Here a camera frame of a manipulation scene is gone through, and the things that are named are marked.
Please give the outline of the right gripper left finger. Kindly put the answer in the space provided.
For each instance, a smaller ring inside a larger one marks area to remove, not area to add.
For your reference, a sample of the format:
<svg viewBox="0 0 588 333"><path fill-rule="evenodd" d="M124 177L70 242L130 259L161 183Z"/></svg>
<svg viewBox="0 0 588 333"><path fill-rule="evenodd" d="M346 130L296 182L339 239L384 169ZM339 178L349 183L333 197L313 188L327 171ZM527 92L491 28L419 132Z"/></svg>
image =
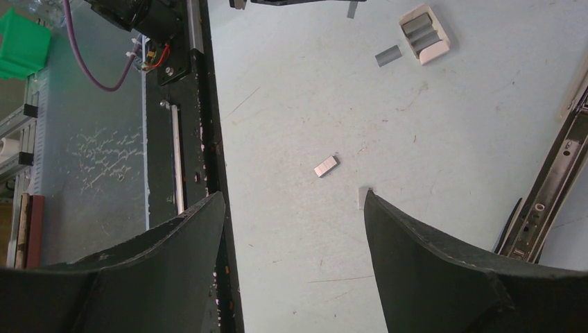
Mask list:
<svg viewBox="0 0 588 333"><path fill-rule="evenodd" d="M224 218L216 192L74 262L1 269L1 331L199 332Z"/></svg>

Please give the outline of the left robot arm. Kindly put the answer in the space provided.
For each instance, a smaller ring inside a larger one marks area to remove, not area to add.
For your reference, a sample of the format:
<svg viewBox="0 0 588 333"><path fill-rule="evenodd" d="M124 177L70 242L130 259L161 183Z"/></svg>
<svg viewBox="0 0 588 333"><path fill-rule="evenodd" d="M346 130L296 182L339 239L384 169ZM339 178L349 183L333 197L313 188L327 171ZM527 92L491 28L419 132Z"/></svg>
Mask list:
<svg viewBox="0 0 588 333"><path fill-rule="evenodd" d="M88 4L109 23L136 30L156 43L166 43L183 31L178 1L89 0Z"/></svg>

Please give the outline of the staple box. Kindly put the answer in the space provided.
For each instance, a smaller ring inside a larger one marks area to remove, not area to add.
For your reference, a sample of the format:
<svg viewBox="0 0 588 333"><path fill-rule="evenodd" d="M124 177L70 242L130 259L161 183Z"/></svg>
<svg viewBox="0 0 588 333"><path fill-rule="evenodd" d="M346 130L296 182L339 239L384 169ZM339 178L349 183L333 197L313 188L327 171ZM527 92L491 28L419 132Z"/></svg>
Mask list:
<svg viewBox="0 0 588 333"><path fill-rule="evenodd" d="M449 36L428 4L403 15L399 26L421 66L444 56L451 49Z"/></svg>

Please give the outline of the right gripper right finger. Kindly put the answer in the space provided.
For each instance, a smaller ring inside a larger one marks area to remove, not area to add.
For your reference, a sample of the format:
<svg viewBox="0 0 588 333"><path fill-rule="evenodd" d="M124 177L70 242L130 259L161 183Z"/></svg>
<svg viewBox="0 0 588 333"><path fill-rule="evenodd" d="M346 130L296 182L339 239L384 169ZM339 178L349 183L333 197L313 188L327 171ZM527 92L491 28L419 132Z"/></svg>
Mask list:
<svg viewBox="0 0 588 333"><path fill-rule="evenodd" d="M586 332L587 274L475 247L368 191L366 236L389 332Z"/></svg>

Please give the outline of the beige black long stapler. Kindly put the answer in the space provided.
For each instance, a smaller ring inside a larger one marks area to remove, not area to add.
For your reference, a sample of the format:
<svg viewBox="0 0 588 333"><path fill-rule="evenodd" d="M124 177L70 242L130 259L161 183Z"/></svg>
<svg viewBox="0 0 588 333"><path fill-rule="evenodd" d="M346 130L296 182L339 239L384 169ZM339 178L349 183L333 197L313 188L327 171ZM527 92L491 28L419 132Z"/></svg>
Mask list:
<svg viewBox="0 0 588 333"><path fill-rule="evenodd" d="M520 198L494 252L538 263L546 238L587 161L587 60L557 113L561 129L526 198Z"/></svg>

